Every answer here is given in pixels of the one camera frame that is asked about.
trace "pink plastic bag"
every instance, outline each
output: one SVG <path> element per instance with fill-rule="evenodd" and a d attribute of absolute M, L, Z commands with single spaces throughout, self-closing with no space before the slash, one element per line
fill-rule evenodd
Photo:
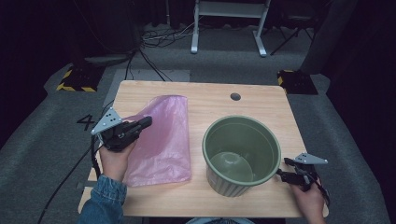
<path fill-rule="evenodd" d="M 181 182 L 191 179 L 187 98 L 164 95 L 154 98 L 137 115 L 152 116 L 129 156 L 123 182 L 129 187 Z"/>

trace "white stand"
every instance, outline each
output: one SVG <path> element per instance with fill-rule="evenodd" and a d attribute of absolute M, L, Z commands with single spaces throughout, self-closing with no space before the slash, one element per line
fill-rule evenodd
<path fill-rule="evenodd" d="M 198 36 L 199 36 L 199 16 L 224 16 L 224 17 L 245 17 L 260 18 L 259 30 L 253 31 L 257 48 L 262 57 L 267 55 L 262 43 L 262 27 L 267 17 L 268 8 L 271 0 L 265 0 L 264 4 L 247 4 L 247 3 L 227 3 L 227 2 L 206 2 L 195 0 L 194 13 L 194 32 L 192 34 L 191 53 L 198 52 Z"/>

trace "gray carpet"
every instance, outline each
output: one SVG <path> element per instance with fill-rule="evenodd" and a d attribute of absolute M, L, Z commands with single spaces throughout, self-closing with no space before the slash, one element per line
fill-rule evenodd
<path fill-rule="evenodd" d="M 274 56 L 262 58 L 252 29 L 205 30 L 195 55 L 190 54 L 190 36 L 166 48 L 143 51 L 163 71 L 189 71 L 190 82 L 277 85 L 278 70 L 299 68 L 309 39 L 301 34 Z M 282 35 L 273 30 L 262 39 L 270 51 L 282 42 Z M 0 150 L 0 223 L 38 221 L 52 192 L 90 145 L 92 126 L 85 130 L 85 124 L 77 121 L 87 115 L 99 120 L 103 106 L 114 96 L 112 83 L 120 82 L 127 63 L 108 67 L 98 92 L 56 91 L 69 65 L 49 79 L 45 85 L 48 97 Z M 133 74 L 151 69 L 140 54 L 132 59 L 131 68 Z M 325 95 L 329 80 L 322 75 L 312 78 L 319 95 L 288 95 L 288 99 L 308 153 L 329 161 L 317 166 L 332 195 L 328 223 L 390 223 L 375 177 Z M 82 186 L 90 169 L 88 156 L 58 192 L 42 223 L 76 222 Z M 143 221 L 141 217 L 125 218 L 125 223 Z M 305 221 L 291 218 L 287 223 Z"/>

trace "person's left hand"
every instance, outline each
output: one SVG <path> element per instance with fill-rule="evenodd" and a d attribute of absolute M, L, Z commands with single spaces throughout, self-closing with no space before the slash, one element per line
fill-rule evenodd
<path fill-rule="evenodd" d="M 128 168 L 128 157 L 134 149 L 136 141 L 123 149 L 121 152 L 113 152 L 105 147 L 99 149 L 100 159 L 102 161 L 103 175 L 122 182 L 126 169 Z"/>

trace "person's right hand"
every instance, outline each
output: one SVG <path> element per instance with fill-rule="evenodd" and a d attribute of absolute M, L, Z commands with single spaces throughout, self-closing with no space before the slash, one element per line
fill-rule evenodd
<path fill-rule="evenodd" d="M 323 217 L 324 199 L 316 184 L 309 191 L 303 192 L 299 186 L 290 185 L 297 205 L 309 224 L 326 223 Z"/>

